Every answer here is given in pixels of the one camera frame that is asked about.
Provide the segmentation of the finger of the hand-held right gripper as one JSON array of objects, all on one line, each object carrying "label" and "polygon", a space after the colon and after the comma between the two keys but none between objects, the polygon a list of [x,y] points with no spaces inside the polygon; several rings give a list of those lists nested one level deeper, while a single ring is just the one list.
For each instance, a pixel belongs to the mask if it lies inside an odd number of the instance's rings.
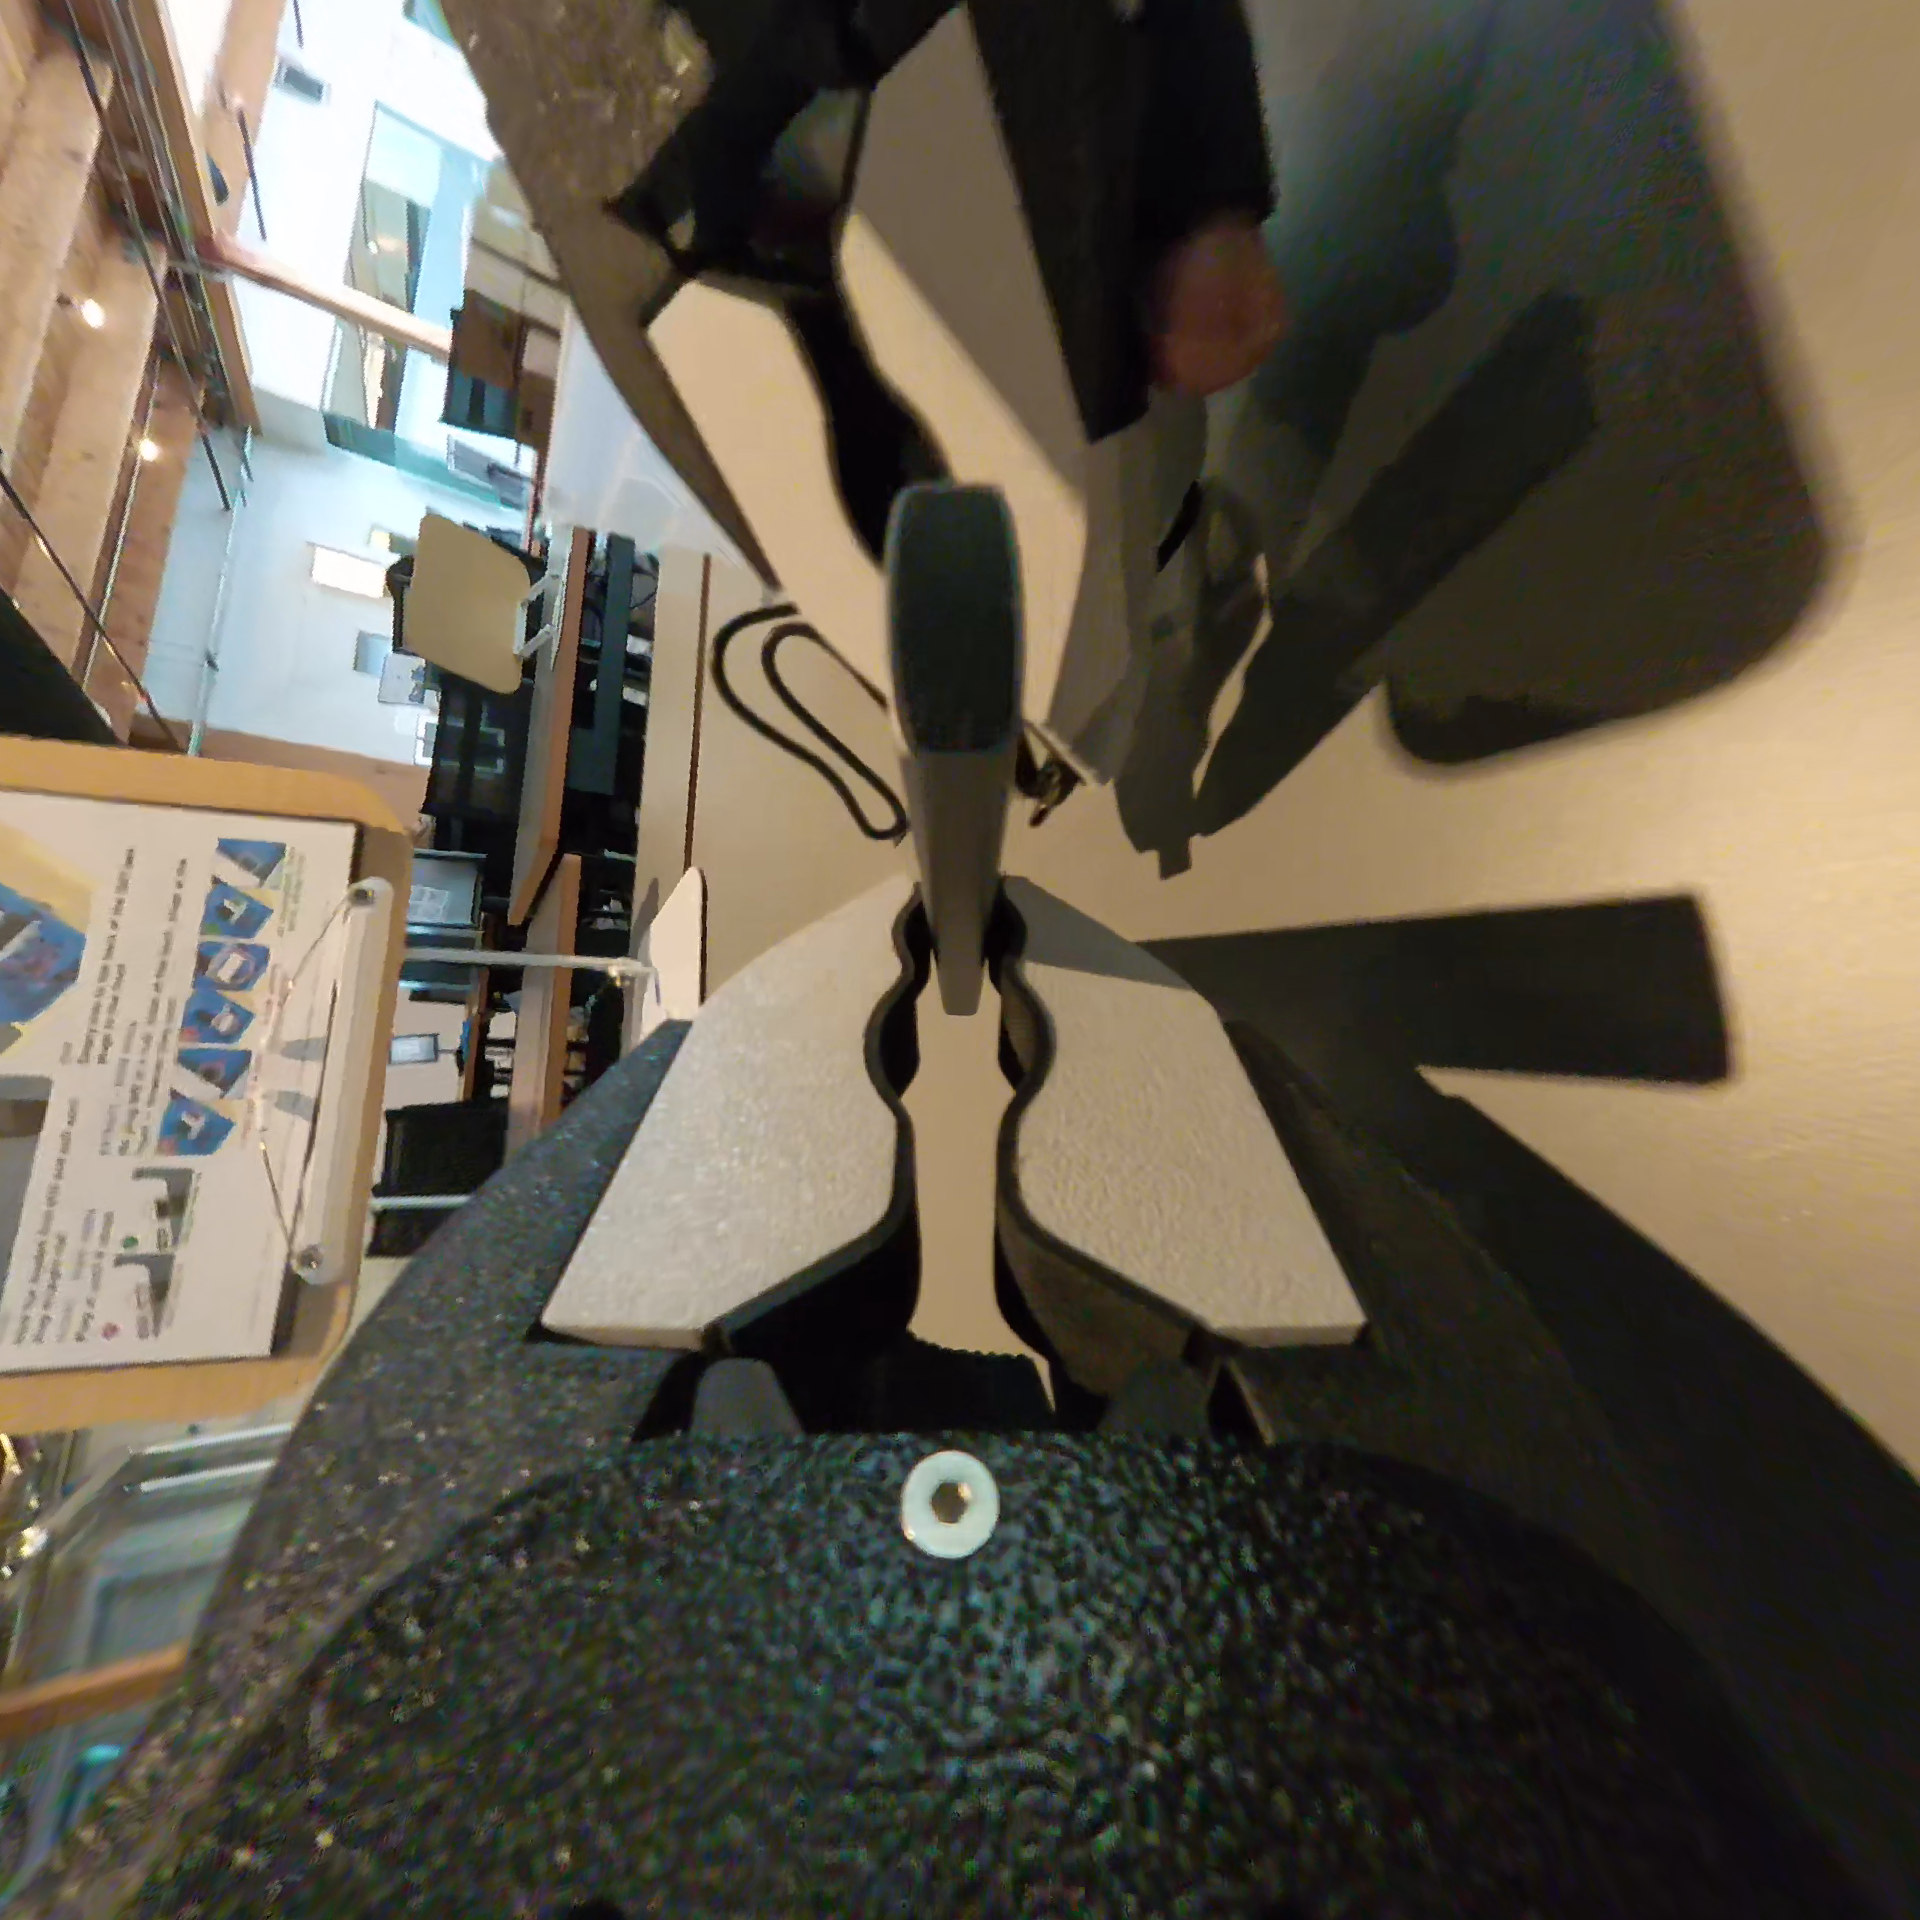
[{"label": "finger of the hand-held right gripper", "polygon": [[1116,781],[1132,751],[1168,578],[1202,510],[1206,443],[1206,404],[1155,394],[1086,450],[1082,572],[1047,702],[1049,745],[1085,781]]},{"label": "finger of the hand-held right gripper", "polygon": [[740,560],[778,585],[647,336],[682,275],[616,211],[705,98],[705,40],[682,4],[445,2],[444,14],[603,371]]}]

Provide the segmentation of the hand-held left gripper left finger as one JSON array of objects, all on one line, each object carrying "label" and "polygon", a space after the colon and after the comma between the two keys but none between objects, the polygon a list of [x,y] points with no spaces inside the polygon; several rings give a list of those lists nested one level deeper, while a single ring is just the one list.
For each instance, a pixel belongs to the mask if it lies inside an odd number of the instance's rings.
[{"label": "hand-held left gripper left finger", "polygon": [[734,973],[688,1023],[539,1330],[697,1350],[872,1262],[910,1221],[890,1022],[922,987],[917,885],[887,875]]}]

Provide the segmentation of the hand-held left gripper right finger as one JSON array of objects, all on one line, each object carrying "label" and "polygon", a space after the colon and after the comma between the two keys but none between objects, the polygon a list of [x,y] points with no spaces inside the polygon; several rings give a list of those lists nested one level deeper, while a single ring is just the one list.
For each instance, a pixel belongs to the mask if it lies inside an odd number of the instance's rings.
[{"label": "hand-held left gripper right finger", "polygon": [[1365,1309],[1207,1000],[1031,878],[1001,900],[997,1237],[1047,1340],[1350,1344]]}]

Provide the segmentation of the person's right forearm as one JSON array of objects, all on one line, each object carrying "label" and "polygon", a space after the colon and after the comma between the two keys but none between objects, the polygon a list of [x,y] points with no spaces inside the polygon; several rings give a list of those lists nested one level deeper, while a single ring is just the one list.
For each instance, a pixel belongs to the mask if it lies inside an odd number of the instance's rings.
[{"label": "person's right forearm", "polygon": [[1147,296],[1168,254],[1274,209],[1245,4],[970,14],[1082,427],[1106,440],[1147,407]]}]

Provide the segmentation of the person's right hand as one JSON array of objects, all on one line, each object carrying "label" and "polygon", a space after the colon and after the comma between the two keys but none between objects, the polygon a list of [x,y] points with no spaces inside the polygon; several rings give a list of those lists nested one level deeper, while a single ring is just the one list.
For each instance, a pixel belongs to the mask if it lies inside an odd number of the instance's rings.
[{"label": "person's right hand", "polygon": [[1148,384],[1176,396],[1228,391],[1265,363],[1287,317],[1258,221],[1212,215],[1162,254],[1147,283]]}]

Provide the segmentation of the beige board stand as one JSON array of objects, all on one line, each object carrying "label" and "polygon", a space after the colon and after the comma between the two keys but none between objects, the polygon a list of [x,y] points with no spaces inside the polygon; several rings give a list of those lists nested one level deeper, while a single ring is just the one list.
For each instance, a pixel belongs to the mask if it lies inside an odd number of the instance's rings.
[{"label": "beige board stand", "polygon": [[548,633],[563,575],[536,572],[490,535],[428,513],[419,522],[413,575],[397,599],[407,651],[445,678],[511,696]]}]

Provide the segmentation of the printed instruction board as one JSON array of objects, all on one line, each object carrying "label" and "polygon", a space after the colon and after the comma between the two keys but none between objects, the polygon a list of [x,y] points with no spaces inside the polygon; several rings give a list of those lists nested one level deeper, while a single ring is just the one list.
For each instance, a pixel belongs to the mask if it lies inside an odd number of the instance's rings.
[{"label": "printed instruction board", "polygon": [[238,1415],[353,1318],[410,832],[358,781],[7,737],[5,1431]]}]

